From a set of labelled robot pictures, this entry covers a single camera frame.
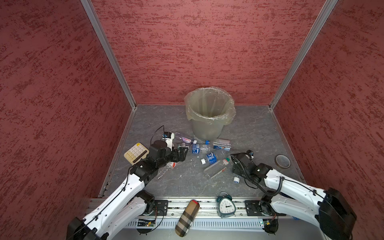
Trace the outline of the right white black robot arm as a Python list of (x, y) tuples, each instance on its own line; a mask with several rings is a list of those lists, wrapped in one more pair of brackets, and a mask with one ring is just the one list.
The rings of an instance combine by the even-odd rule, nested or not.
[(233, 173), (246, 184), (264, 193), (256, 210), (272, 216), (272, 227), (265, 231), (275, 233), (279, 215), (288, 215), (310, 223), (331, 240), (353, 239), (357, 215), (345, 197), (336, 189), (315, 188), (290, 177), (266, 164), (256, 165), (253, 152), (231, 154)]

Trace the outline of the red white label bottle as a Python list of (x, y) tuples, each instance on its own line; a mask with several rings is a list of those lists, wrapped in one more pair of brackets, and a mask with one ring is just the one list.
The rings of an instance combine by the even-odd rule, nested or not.
[(169, 162), (166, 164), (165, 167), (161, 168), (159, 170), (159, 174), (157, 176), (157, 179), (162, 178), (168, 171), (173, 170), (176, 167), (177, 163)]

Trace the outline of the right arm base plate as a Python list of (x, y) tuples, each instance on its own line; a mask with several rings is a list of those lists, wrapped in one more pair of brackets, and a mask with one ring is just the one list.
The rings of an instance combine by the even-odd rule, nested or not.
[(245, 209), (248, 217), (274, 217), (285, 216), (277, 213), (268, 201), (246, 200)]

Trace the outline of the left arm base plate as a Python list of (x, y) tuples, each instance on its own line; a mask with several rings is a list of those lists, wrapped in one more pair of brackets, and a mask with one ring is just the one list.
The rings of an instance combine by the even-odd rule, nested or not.
[(166, 216), (168, 212), (168, 200), (153, 200), (147, 204), (143, 216)]

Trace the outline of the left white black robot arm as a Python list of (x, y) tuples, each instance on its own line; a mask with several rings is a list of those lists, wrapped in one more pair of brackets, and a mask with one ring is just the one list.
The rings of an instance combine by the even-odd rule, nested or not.
[(157, 140), (150, 145), (145, 159), (129, 168), (122, 184), (83, 219), (68, 225), (68, 240), (111, 240), (123, 227), (142, 214), (156, 211), (155, 198), (144, 190), (169, 162), (183, 162), (189, 147), (176, 147)]

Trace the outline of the blue label crushed bottle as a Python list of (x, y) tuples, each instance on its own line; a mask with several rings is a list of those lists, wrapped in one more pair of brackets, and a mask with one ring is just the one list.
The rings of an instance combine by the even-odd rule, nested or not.
[(201, 159), (201, 163), (202, 165), (205, 165), (205, 164), (212, 165), (218, 162), (219, 160), (224, 159), (225, 157), (226, 157), (226, 153), (224, 152), (216, 152), (216, 153), (210, 152)]

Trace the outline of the green cap square bottle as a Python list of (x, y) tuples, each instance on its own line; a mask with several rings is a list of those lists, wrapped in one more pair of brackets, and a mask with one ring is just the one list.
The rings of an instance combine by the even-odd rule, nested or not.
[(231, 158), (225, 158), (223, 160), (217, 161), (216, 163), (210, 165), (206, 169), (204, 169), (204, 174), (210, 179), (216, 177), (220, 173), (224, 172), (231, 163)]

